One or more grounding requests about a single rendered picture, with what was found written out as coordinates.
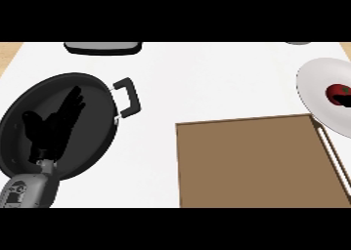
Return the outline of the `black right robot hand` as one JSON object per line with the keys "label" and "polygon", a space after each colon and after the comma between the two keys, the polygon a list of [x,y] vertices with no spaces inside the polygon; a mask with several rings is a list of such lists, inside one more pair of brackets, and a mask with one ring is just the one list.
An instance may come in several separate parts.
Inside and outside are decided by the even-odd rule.
{"label": "black right robot hand", "polygon": [[345,107],[351,107],[351,95],[334,95],[333,99],[339,102],[339,104]]}

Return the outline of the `brown wooden tray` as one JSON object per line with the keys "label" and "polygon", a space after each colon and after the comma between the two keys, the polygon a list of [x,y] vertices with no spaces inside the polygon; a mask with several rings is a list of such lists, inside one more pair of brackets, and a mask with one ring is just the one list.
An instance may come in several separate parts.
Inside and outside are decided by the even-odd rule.
{"label": "brown wooden tray", "polygon": [[179,205],[351,208],[351,180],[308,114],[176,125]]}

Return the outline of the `red tomato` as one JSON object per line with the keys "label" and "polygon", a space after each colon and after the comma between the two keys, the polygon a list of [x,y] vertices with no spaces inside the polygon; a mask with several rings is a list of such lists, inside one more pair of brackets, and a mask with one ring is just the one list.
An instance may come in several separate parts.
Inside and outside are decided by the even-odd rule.
{"label": "red tomato", "polygon": [[342,84],[331,84],[324,90],[325,98],[331,104],[339,105],[339,101],[334,96],[351,96],[351,88]]}

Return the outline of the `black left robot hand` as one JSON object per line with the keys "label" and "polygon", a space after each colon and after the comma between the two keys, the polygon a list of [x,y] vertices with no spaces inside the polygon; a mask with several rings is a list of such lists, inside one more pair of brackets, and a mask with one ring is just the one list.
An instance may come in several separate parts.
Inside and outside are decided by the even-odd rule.
{"label": "black left robot hand", "polygon": [[56,162],[62,157],[71,132],[85,107],[81,88],[75,86],[54,112],[41,119],[32,111],[22,113],[25,135],[29,139],[29,163],[40,160]]}

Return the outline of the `white round plate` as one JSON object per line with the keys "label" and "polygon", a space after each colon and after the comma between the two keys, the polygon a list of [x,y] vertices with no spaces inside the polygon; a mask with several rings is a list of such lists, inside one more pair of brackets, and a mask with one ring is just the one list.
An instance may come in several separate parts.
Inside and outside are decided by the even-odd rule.
{"label": "white round plate", "polygon": [[351,88],[351,62],[319,58],[297,70],[296,89],[302,103],[321,124],[351,138],[351,107],[334,105],[325,97],[325,88],[342,84]]}

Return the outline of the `dark grey rectangular appliance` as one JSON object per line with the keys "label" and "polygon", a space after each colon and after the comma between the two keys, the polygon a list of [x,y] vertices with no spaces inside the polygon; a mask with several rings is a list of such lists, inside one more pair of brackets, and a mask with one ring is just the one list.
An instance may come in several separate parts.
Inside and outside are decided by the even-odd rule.
{"label": "dark grey rectangular appliance", "polygon": [[133,55],[142,48],[140,42],[65,42],[63,47],[71,54],[87,56]]}

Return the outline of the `black two-handled pan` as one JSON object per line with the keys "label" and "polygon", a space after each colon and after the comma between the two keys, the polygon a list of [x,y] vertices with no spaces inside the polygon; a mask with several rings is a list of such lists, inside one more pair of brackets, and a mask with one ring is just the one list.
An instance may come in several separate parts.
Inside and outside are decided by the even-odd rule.
{"label": "black two-handled pan", "polygon": [[124,78],[112,84],[124,88],[130,106],[118,110],[111,92],[102,81],[84,73],[63,73],[34,84],[20,94],[0,120],[0,171],[11,178],[19,174],[34,174],[38,167],[28,162],[29,140],[25,136],[22,113],[34,111],[41,118],[57,110],[72,90],[81,88],[85,107],[72,129],[63,155],[56,162],[60,180],[78,176],[94,164],[114,140],[118,118],[140,111],[140,103],[133,81]]}

